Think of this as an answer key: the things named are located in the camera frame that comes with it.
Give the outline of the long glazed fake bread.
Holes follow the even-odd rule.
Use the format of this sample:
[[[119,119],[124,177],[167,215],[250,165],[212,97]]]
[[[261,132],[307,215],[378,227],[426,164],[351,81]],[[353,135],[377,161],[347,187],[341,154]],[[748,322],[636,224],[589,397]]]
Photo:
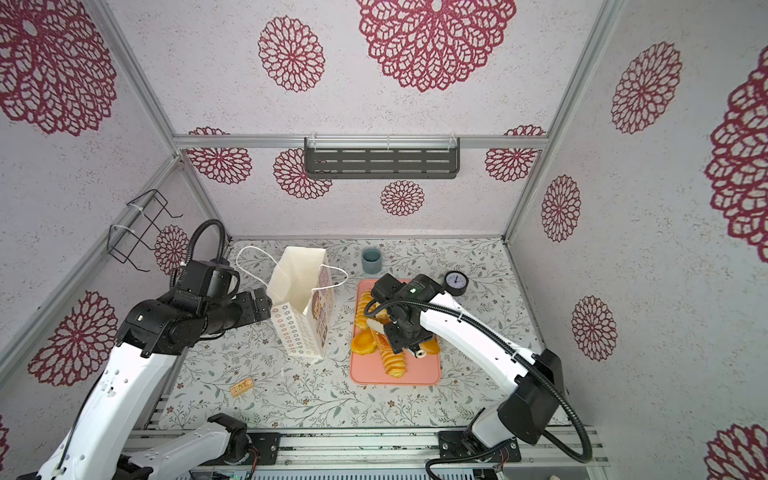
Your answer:
[[[438,355],[441,352],[436,336],[419,344],[420,349],[428,355]]]

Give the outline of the ridged yellow fake bread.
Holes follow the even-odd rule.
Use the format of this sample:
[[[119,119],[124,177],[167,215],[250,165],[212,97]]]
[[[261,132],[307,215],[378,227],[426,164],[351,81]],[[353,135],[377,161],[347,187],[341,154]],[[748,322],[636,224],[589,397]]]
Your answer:
[[[393,378],[401,378],[407,370],[404,355],[393,352],[384,334],[374,332],[373,335],[375,336],[385,374]]]

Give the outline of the white printed paper bag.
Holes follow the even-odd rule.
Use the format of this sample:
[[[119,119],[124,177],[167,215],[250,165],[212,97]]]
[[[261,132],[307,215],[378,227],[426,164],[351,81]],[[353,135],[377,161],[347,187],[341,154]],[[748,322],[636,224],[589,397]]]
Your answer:
[[[272,300],[270,315],[286,353],[319,361],[325,355],[336,292],[349,279],[346,270],[329,263],[323,248],[288,246],[279,259],[247,245],[234,265],[265,287]]]

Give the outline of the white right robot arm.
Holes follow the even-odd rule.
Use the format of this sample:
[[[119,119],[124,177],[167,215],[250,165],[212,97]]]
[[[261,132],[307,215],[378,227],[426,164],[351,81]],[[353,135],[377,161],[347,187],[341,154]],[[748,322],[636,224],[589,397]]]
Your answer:
[[[448,294],[430,303],[400,299],[369,304],[365,315],[373,318],[383,310],[391,320],[384,332],[394,350],[415,352],[421,340],[436,335],[481,367],[506,395],[473,418],[465,430],[468,442],[477,448],[512,439],[535,445],[544,436],[565,394],[562,362],[554,352],[536,353],[504,338]]]

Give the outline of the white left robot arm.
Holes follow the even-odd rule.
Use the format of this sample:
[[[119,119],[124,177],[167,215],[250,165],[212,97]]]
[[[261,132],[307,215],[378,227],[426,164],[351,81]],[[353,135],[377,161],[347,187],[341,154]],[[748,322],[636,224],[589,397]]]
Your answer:
[[[33,479],[175,479],[209,461],[251,459],[244,422],[226,414],[159,447],[125,455],[124,445],[177,358],[202,340],[269,319],[264,289],[220,296],[171,290],[137,304],[121,325],[99,379],[72,428]]]

